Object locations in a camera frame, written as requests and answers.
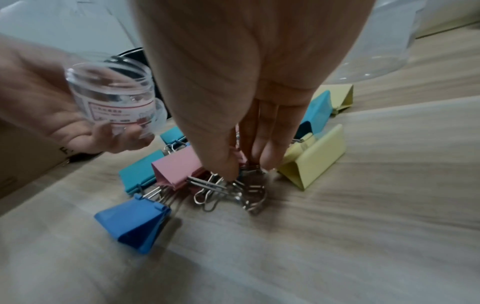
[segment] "skin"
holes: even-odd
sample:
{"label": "skin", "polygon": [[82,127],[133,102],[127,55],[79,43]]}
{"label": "skin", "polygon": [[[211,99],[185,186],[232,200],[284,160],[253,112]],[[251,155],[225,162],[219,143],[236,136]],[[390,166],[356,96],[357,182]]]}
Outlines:
{"label": "skin", "polygon": [[165,102],[204,167],[275,168],[318,86],[358,37],[373,0],[134,0]]}
{"label": "skin", "polygon": [[[317,87],[359,35],[374,0],[131,0],[156,82],[207,170],[237,177],[240,149],[281,161]],[[65,80],[68,55],[0,36],[0,118],[70,149],[141,149],[82,117]]]}

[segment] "transparent plastic tub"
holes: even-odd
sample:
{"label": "transparent plastic tub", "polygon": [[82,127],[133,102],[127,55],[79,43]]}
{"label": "transparent plastic tub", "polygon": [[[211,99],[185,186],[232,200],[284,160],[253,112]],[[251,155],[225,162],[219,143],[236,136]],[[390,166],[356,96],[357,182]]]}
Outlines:
{"label": "transparent plastic tub", "polygon": [[353,83],[403,67],[426,0],[378,0],[359,38],[325,83]]}
{"label": "transparent plastic tub", "polygon": [[109,121],[115,135],[140,125],[142,137],[167,120],[162,100],[155,98],[152,72],[132,59],[101,53],[75,54],[64,65],[75,102],[92,123]]}

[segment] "pile of binder clips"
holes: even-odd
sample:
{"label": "pile of binder clips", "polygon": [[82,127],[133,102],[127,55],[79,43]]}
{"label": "pile of binder clips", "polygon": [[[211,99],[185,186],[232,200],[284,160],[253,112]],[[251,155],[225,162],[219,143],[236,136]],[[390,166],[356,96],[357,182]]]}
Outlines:
{"label": "pile of binder clips", "polygon": [[[312,100],[284,162],[277,169],[301,189],[345,152],[341,125],[326,135],[322,133],[332,111],[329,91]],[[155,151],[119,172],[125,192],[133,198],[95,215],[95,219],[118,242],[148,253],[172,212],[175,194],[183,189],[190,191],[194,203],[206,212],[213,211],[222,198],[230,199],[251,214],[262,210],[267,190],[266,174],[260,166],[248,165],[245,160],[240,166],[238,179],[226,182],[202,167],[178,127],[160,137],[166,144],[163,151]],[[305,176],[302,176],[302,166],[307,168]],[[154,189],[144,194],[153,185]]]}

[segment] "person's right hand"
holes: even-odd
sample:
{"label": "person's right hand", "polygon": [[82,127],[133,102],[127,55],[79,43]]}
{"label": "person's right hand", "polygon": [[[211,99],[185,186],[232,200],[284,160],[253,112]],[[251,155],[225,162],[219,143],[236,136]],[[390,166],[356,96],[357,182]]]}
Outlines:
{"label": "person's right hand", "polygon": [[374,0],[136,0],[147,57],[175,121],[207,170],[282,160],[318,86]]}

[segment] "large clear plastic container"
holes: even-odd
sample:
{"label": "large clear plastic container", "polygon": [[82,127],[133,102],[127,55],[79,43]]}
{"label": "large clear plastic container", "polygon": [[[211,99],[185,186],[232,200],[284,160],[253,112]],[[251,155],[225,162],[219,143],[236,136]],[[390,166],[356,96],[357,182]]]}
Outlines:
{"label": "large clear plastic container", "polygon": [[403,67],[426,3],[426,0],[377,0],[359,38],[325,83],[353,83]]}
{"label": "large clear plastic container", "polygon": [[65,63],[65,78],[75,102],[93,123],[109,121],[113,133],[140,125],[142,137],[167,120],[162,100],[155,98],[149,67],[135,60],[99,53],[75,54]]}

